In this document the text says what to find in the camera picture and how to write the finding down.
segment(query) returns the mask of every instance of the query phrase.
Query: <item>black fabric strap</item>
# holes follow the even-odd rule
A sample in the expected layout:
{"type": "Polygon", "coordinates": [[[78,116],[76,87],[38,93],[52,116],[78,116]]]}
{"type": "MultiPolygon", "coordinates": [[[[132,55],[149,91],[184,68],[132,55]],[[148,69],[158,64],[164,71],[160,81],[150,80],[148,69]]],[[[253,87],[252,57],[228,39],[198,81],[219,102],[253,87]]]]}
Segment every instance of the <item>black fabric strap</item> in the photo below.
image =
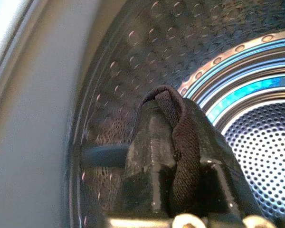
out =
{"type": "Polygon", "coordinates": [[[180,94],[172,87],[163,85],[153,89],[144,103],[155,99],[169,120],[173,132],[177,169],[170,190],[170,212],[176,215],[194,207],[197,203],[197,189],[200,181],[200,151],[197,129],[194,125],[191,107],[185,104],[180,94]]]}

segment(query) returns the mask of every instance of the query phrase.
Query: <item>perforated back panel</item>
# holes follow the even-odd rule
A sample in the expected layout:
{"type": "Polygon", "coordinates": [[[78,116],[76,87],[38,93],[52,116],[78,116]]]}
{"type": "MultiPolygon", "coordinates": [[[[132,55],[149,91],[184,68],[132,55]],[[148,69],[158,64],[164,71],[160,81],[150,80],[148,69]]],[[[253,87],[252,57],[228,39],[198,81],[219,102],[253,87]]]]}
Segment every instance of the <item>perforated back panel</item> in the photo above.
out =
{"type": "Polygon", "coordinates": [[[285,214],[285,103],[247,112],[225,138],[265,215],[285,214]]]}

